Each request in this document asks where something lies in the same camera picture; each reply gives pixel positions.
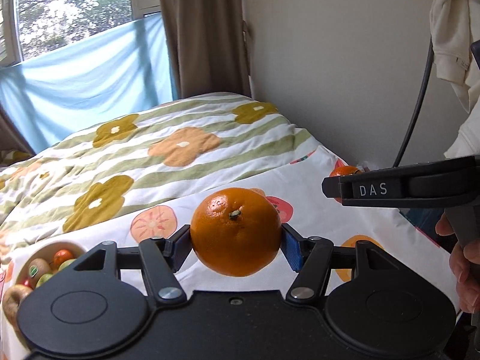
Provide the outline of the person right hand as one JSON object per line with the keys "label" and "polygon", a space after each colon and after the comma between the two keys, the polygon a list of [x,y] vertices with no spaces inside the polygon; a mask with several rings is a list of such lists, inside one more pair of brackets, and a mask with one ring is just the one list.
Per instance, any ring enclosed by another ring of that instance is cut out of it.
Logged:
{"label": "person right hand", "polygon": [[451,252],[449,267],[457,280],[456,293],[460,308],[470,314],[479,312],[479,280],[471,273],[474,264],[479,264],[479,239],[470,242],[466,247],[457,243]]}

